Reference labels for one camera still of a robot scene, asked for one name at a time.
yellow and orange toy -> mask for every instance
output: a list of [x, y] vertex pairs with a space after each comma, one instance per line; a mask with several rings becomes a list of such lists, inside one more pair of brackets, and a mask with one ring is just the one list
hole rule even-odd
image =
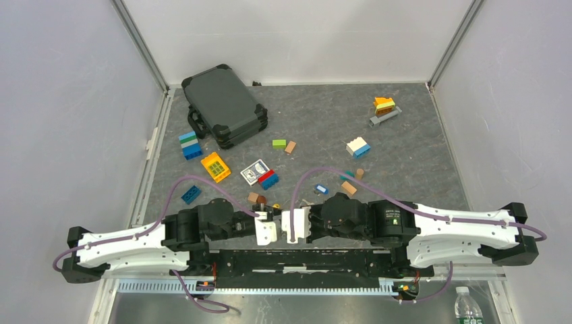
[[200, 160], [200, 164], [202, 164], [216, 183], [219, 183], [222, 179], [231, 174], [231, 170], [227, 167], [217, 152], [213, 152]]
[[392, 98], [376, 97], [374, 107], [376, 108], [376, 116], [380, 116], [390, 113], [395, 108], [395, 102]]

water bottle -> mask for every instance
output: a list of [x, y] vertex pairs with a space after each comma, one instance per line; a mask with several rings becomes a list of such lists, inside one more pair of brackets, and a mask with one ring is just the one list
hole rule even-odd
[[468, 287], [457, 287], [455, 316], [459, 324], [484, 324], [481, 308], [469, 295]]

suitcase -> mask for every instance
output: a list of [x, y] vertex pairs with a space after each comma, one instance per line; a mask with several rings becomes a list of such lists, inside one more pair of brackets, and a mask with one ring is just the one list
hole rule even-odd
[[230, 149], [268, 125], [268, 110], [226, 64], [186, 78], [181, 85], [190, 104], [189, 125], [199, 138], [211, 133], [222, 149]]

brown block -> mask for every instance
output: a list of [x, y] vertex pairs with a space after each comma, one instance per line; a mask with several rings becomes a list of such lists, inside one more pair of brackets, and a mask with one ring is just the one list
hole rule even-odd
[[286, 153], [290, 154], [290, 153], [292, 153], [292, 150], [294, 149], [294, 147], [296, 147], [296, 142], [290, 141], [290, 143], [288, 143], [288, 146], [286, 146], [286, 149], [284, 151]]
[[357, 170], [355, 171], [355, 178], [358, 179], [358, 180], [361, 180], [362, 177], [364, 176], [364, 172], [365, 172], [365, 171], [364, 171], [363, 169], [357, 169]]
[[358, 191], [358, 189], [355, 189], [351, 184], [349, 184], [349, 182], [344, 181], [341, 184], [341, 188], [342, 190], [350, 197], [353, 196], [353, 194], [355, 194], [356, 191]]
[[256, 201], [258, 200], [258, 196], [259, 194], [255, 193], [255, 192], [251, 192], [248, 194], [248, 202], [251, 204], [256, 204]]
[[268, 201], [266, 201], [266, 197], [265, 196], [258, 196], [258, 199], [256, 199], [256, 203], [257, 204], [267, 204]]

white wall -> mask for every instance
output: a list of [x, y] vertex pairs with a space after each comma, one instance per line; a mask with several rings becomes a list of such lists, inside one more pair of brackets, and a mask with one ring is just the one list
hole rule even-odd
[[161, 91], [110, 1], [0, 2], [2, 323], [85, 323], [51, 268], [67, 229], [119, 230]]
[[170, 84], [427, 81], [470, 0], [125, 0]]
[[487, 1], [436, 85], [475, 209], [525, 203], [548, 240], [506, 268], [519, 323], [570, 323], [572, 2]]

